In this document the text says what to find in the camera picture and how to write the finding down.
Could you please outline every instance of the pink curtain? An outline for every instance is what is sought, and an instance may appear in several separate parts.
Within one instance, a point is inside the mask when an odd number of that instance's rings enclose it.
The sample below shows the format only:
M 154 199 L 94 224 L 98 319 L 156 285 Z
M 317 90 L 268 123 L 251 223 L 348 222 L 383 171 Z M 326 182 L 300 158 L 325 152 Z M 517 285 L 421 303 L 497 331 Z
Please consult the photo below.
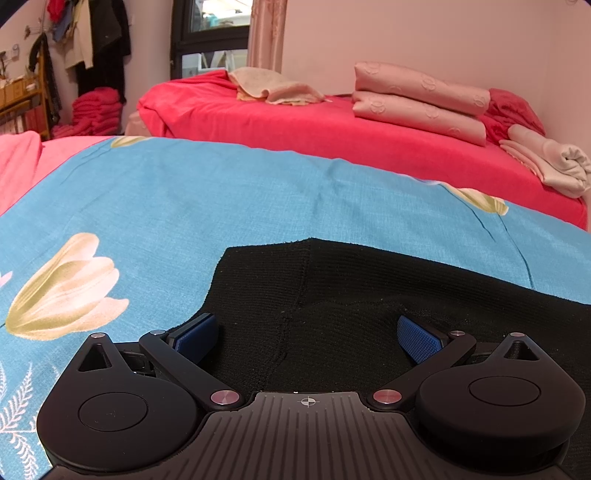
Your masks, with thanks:
M 248 38 L 249 67 L 281 71 L 287 0 L 254 0 Z

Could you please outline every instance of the crosshair logo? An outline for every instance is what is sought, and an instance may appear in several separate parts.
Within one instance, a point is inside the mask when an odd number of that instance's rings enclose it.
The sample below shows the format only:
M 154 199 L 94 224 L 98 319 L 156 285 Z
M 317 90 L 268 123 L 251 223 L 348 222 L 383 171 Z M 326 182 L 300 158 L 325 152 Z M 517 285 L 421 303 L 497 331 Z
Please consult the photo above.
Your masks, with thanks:
M 306 397 L 303 400 L 300 400 L 300 403 L 302 405 L 305 405 L 306 407 L 310 408 L 313 405 L 316 405 L 318 402 L 316 400 L 314 400 L 313 398 Z

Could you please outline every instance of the black fabric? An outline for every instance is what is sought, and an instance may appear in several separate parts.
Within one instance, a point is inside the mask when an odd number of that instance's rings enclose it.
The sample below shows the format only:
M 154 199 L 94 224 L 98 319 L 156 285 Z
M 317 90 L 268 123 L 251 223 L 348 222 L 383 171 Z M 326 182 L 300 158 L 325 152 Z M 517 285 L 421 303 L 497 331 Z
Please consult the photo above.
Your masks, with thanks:
M 61 99 L 60 93 L 57 89 L 56 76 L 53 72 L 53 62 L 51 61 L 51 55 L 49 53 L 49 44 L 47 42 L 47 34 L 42 33 L 35 40 L 35 43 L 31 47 L 29 53 L 29 65 L 28 68 L 31 72 L 34 72 L 39 62 L 39 54 L 43 55 L 44 65 L 44 77 L 47 84 L 47 90 L 49 94 L 47 111 L 50 113 L 49 127 L 57 125 L 60 121 L 60 110 L 61 110 Z
M 197 313 L 215 313 L 220 341 L 200 366 L 250 396 L 361 391 L 412 365 L 398 346 L 401 314 L 480 342 L 533 338 L 591 393 L 591 307 L 461 268 L 368 247 L 308 240 L 229 248 Z M 591 479 L 591 419 L 564 465 Z
M 125 98 L 124 57 L 131 54 L 129 22 L 123 0 L 90 0 L 93 67 L 76 65 L 78 96 L 98 87 L 111 87 Z

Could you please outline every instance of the beige towel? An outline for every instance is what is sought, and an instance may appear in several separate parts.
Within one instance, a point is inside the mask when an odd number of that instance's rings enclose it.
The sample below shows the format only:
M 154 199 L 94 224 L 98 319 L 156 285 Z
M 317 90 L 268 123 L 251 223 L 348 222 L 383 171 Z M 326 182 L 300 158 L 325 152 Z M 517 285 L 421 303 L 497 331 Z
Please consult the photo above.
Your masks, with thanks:
M 461 113 L 397 95 L 371 92 L 355 92 L 353 101 L 353 113 L 361 118 L 447 135 L 481 147 L 486 144 L 484 124 Z
M 535 152 L 513 140 L 501 140 L 501 148 L 528 167 L 544 185 L 569 198 L 579 198 L 589 188 L 588 182 L 556 170 Z
M 324 100 L 324 95 L 310 85 L 294 82 L 273 70 L 241 67 L 230 72 L 228 76 L 238 87 L 239 100 L 260 100 L 289 105 L 307 105 Z
M 389 63 L 359 61 L 355 64 L 355 76 L 355 90 L 401 95 L 468 115 L 483 114 L 491 101 L 488 90 L 447 83 Z
M 542 157 L 556 170 L 591 185 L 591 161 L 575 145 L 559 144 L 522 125 L 509 127 L 509 138 Z

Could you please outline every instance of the bed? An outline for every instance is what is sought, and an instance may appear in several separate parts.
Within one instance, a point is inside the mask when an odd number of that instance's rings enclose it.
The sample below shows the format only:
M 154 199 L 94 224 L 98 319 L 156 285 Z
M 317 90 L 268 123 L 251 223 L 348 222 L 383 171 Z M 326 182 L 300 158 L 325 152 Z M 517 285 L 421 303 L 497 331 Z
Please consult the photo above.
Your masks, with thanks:
M 587 206 L 542 185 L 498 146 L 478 147 L 353 116 L 350 99 L 305 107 L 236 100 L 225 71 L 153 87 L 132 114 L 127 134 L 228 142 L 293 150 L 474 188 L 587 229 Z
M 366 245 L 591 304 L 587 232 L 473 190 L 236 144 L 27 135 L 0 163 L 12 185 L 0 209 L 5 480 L 49 468 L 35 418 L 86 336 L 135 341 L 182 323 L 228 247 Z

